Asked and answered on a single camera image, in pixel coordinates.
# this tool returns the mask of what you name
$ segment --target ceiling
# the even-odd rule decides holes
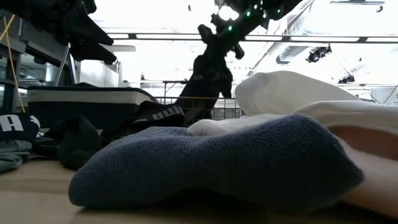
[[[96,3],[98,10],[90,16],[108,33],[197,34],[197,26],[210,27],[210,15],[218,11],[213,0],[96,0]],[[380,5],[383,10],[377,12]],[[396,0],[303,0],[283,19],[271,21],[269,30],[258,28],[252,34],[395,36],[398,27],[391,24],[398,19],[397,7]],[[238,16],[226,6],[219,13],[225,19]],[[205,49],[200,41],[116,40],[115,44],[136,47],[136,52],[124,60],[136,64],[135,73],[144,74],[148,80],[189,78],[193,60]],[[333,53],[318,63],[308,63],[305,58],[310,49],[322,44],[242,42],[241,45],[246,52],[242,60],[236,60],[233,54],[227,56],[236,83],[252,74],[250,71],[273,70],[292,70],[331,83],[337,83],[347,74],[355,74],[361,83],[398,83],[393,69],[398,60],[398,45],[331,44]],[[130,75],[137,74],[124,74],[123,79]]]

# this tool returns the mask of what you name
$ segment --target yellow cable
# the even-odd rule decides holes
[[[2,40],[2,38],[4,37],[4,35],[6,35],[6,32],[8,31],[8,28],[10,28],[12,21],[14,20],[15,15],[12,15],[10,18],[10,22],[7,24],[6,22],[6,18],[4,18],[4,31],[2,32],[1,36],[0,36],[0,41]]]
[[[24,104],[22,103],[21,95],[20,95],[19,92],[18,92],[18,88],[19,88],[19,85],[18,85],[18,78],[17,78],[17,75],[15,74],[14,61],[12,60],[12,52],[11,52],[10,40],[9,40],[9,38],[8,38],[8,28],[9,28],[9,26],[11,25],[13,18],[14,18],[14,15],[12,15],[12,17],[11,17],[10,22],[8,23],[8,25],[7,25],[7,20],[6,20],[6,18],[4,18],[4,27],[6,28],[4,31],[5,31],[5,33],[6,33],[6,39],[7,39],[7,45],[8,45],[8,54],[9,54],[9,56],[10,56],[12,75],[14,76],[14,81],[15,81],[15,88],[17,88],[17,96],[18,96],[19,102],[21,103],[22,112],[25,113]]]

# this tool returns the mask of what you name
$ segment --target table surface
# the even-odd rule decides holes
[[[72,205],[68,185],[74,172],[57,161],[30,161],[0,175],[0,219],[4,224],[179,224],[179,223],[396,223],[375,213],[339,205],[311,215],[245,208],[193,206],[135,211],[95,211]]]

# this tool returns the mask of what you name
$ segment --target white fabric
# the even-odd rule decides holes
[[[304,106],[294,114],[307,115],[328,128],[351,125],[398,135],[398,106],[377,105],[364,101],[322,101]],[[201,120],[190,126],[188,133],[192,136],[229,134],[282,116],[258,114],[244,119]]]
[[[257,73],[235,89],[236,101],[247,115],[291,114],[319,101],[358,100],[329,83],[295,72]]]

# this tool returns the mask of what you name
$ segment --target gray sock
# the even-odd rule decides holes
[[[293,115],[218,137],[149,128],[95,154],[73,177],[69,196],[78,206],[132,208],[205,188],[271,210],[307,212],[362,180],[327,129]]]

